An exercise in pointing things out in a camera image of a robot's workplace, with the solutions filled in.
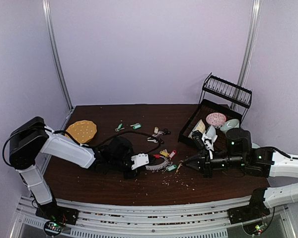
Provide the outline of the metal keyring with red handle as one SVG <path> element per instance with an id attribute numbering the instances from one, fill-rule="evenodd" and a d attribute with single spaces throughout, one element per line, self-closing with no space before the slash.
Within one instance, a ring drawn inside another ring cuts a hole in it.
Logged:
<path id="1" fill-rule="evenodd" d="M 154 165 L 146 165 L 145 168 L 147 171 L 159 171 L 159 170 L 163 170 L 166 169 L 168 166 L 170 166 L 172 164 L 172 161 L 165 156 L 160 155 L 159 159 L 161 159 L 162 161 L 160 163 L 156 163 Z"/>

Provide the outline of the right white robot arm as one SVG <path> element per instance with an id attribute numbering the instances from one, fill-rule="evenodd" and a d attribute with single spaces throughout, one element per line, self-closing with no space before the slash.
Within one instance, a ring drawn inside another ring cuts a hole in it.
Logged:
<path id="1" fill-rule="evenodd" d="M 246 175 L 298 178 L 298 155 L 287 154 L 272 146 L 253 148 L 251 134 L 242 128 L 228 130 L 226 150 L 214 151 L 213 137 L 194 131 L 192 138 L 199 152 L 182 162 L 182 165 L 200 172 L 204 178 L 211 178 L 213 170 L 241 169 Z M 249 203 L 230 208 L 231 224 L 247 222 L 269 215 L 279 205 L 298 202 L 298 182 L 280 187 L 257 188 Z"/>

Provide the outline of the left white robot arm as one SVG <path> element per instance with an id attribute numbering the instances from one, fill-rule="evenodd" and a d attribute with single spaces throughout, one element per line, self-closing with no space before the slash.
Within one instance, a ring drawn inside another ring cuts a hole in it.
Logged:
<path id="1" fill-rule="evenodd" d="M 111 136 L 97 146 L 79 143 L 64 130 L 53 130 L 44 119 L 34 117 L 5 141 L 2 150 L 6 165 L 14 168 L 25 182 L 37 203 L 36 216 L 59 225 L 75 225 L 79 211 L 57 204 L 55 196 L 35 164 L 38 154 L 58 157 L 89 171 L 105 173 L 109 170 L 123 173 L 125 179 L 135 178 L 155 158 L 150 152 L 136 154 L 132 143 L 123 133 Z"/>

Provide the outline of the keys with yellow tag cluster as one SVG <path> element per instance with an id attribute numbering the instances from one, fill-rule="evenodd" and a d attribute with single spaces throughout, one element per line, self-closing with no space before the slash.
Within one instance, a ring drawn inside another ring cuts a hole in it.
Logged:
<path id="1" fill-rule="evenodd" d="M 168 130 L 167 128 L 160 130 L 158 127 L 155 127 L 153 130 L 152 136 L 147 138 L 147 142 L 158 143 L 157 138 L 159 138 L 162 135 L 170 135 L 170 134 L 171 134 L 171 131 Z"/>

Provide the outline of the light blue ribbed bowl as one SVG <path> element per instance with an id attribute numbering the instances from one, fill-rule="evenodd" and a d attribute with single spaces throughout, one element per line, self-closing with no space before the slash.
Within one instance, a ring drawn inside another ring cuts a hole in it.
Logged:
<path id="1" fill-rule="evenodd" d="M 208 129 L 206 130 L 206 136 L 212 140 L 212 142 L 214 143 L 217 139 L 217 133 L 216 133 L 216 129 L 213 125 L 210 125 L 208 127 Z"/>

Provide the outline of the yellow checked bowl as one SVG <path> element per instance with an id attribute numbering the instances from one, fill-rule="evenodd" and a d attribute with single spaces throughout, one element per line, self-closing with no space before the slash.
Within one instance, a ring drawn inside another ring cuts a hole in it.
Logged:
<path id="1" fill-rule="evenodd" d="M 194 131 L 199 131 L 201 133 L 204 133 L 206 131 L 206 126 L 203 123 L 203 121 L 200 119 L 197 124 L 194 126 L 194 128 L 191 130 L 190 134 L 189 134 L 189 138 L 192 139 L 192 134 Z"/>

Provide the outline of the pink patterned bowl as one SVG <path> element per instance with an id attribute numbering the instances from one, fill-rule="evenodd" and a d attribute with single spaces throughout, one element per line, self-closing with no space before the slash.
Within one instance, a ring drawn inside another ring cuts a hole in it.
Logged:
<path id="1" fill-rule="evenodd" d="M 207 115 L 206 122 L 214 128 L 221 128 L 226 122 L 226 116 L 222 113 L 211 113 Z"/>

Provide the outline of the pale green bowl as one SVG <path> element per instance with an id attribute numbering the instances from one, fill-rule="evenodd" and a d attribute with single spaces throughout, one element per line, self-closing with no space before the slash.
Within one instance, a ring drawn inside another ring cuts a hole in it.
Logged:
<path id="1" fill-rule="evenodd" d="M 239 128 L 239 126 L 240 121 L 238 119 L 230 119 L 221 126 L 220 131 L 226 134 L 228 130 L 233 128 Z"/>

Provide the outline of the key with dark green tag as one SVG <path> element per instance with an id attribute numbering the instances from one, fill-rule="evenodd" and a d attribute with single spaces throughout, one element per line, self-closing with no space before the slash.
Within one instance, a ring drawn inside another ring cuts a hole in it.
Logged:
<path id="1" fill-rule="evenodd" d="M 123 129 L 125 129 L 125 128 L 124 128 L 123 124 L 121 123 L 121 124 L 119 124 L 119 125 L 117 126 L 117 128 L 115 128 L 115 131 L 116 131 L 116 132 L 120 132 L 120 131 L 123 130 Z"/>

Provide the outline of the key with light green tag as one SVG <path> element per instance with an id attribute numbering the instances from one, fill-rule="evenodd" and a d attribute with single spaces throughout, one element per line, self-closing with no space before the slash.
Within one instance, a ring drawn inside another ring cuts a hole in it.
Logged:
<path id="1" fill-rule="evenodd" d="M 133 130 L 137 130 L 139 128 L 142 127 L 142 124 L 141 123 L 136 123 L 136 124 L 132 124 L 130 125 L 130 127 L 133 129 Z"/>

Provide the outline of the black dish rack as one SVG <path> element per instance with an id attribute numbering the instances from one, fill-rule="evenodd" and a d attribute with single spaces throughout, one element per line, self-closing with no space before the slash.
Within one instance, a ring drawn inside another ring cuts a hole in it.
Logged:
<path id="1" fill-rule="evenodd" d="M 251 90 L 209 74 L 202 84 L 195 110 L 179 132 L 178 142 L 196 148 L 189 134 L 198 121 L 201 120 L 208 127 L 206 117 L 211 113 L 222 113 L 227 120 L 238 119 L 243 122 L 251 102 Z"/>

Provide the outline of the yellow dotted plate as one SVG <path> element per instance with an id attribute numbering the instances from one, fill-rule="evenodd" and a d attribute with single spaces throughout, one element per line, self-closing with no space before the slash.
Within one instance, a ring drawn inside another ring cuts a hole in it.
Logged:
<path id="1" fill-rule="evenodd" d="M 97 125 L 90 120 L 80 120 L 71 124 L 66 132 L 69 133 L 77 142 L 88 143 L 97 133 Z"/>

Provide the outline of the right aluminium frame post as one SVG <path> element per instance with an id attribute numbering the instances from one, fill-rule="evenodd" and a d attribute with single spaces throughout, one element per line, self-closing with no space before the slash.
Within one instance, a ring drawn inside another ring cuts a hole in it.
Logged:
<path id="1" fill-rule="evenodd" d="M 244 51 L 243 61 L 237 81 L 237 85 L 240 87 L 245 87 L 249 71 L 250 71 L 250 61 L 252 54 L 255 49 L 258 27 L 260 22 L 260 11 L 261 11 L 261 0 L 254 0 L 252 4 L 252 12 L 250 17 L 249 31 L 246 41 L 246 47 Z"/>

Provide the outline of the aluminium frame post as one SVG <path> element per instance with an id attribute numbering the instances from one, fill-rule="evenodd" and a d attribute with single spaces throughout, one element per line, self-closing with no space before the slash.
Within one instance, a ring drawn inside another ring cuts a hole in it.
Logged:
<path id="1" fill-rule="evenodd" d="M 53 26 L 53 20 L 52 20 L 52 14 L 51 14 L 51 6 L 49 0 L 42 0 L 42 7 L 43 7 L 43 13 L 44 18 L 47 25 L 48 35 L 49 35 L 49 41 L 51 45 L 52 50 L 52 56 L 54 61 L 54 66 L 57 73 L 57 78 L 61 87 L 62 94 L 65 98 L 67 108 L 69 111 L 72 111 L 74 109 L 72 101 L 70 99 L 69 91 L 65 82 L 64 73 L 60 61 L 60 56 L 57 48 L 57 42 L 56 42 L 56 36 L 54 32 L 54 26 Z"/>
<path id="2" fill-rule="evenodd" d="M 252 54 L 255 49 L 258 27 L 260 22 L 260 11 L 261 11 L 261 0 L 254 0 L 252 4 L 252 12 L 250 17 L 249 31 L 246 41 L 246 47 L 244 51 L 243 61 L 237 81 L 237 85 L 240 87 L 245 87 L 249 71 L 250 71 L 250 61 Z"/>

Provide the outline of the left aluminium frame post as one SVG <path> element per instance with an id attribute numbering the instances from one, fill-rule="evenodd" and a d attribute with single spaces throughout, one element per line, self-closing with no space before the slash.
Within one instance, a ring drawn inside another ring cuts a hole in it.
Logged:
<path id="1" fill-rule="evenodd" d="M 60 56 L 57 48 L 57 42 L 56 42 L 56 36 L 54 32 L 54 26 L 53 26 L 53 20 L 52 20 L 52 14 L 51 14 L 51 6 L 49 0 L 42 0 L 42 7 L 43 7 L 43 13 L 44 18 L 47 25 L 48 35 L 49 35 L 49 41 L 51 45 L 52 50 L 52 56 L 54 61 L 54 66 L 57 73 L 57 78 L 61 87 L 62 94 L 65 98 L 67 108 L 69 111 L 72 111 L 74 109 L 72 101 L 70 99 L 69 91 L 65 82 L 64 73 L 60 61 Z"/>

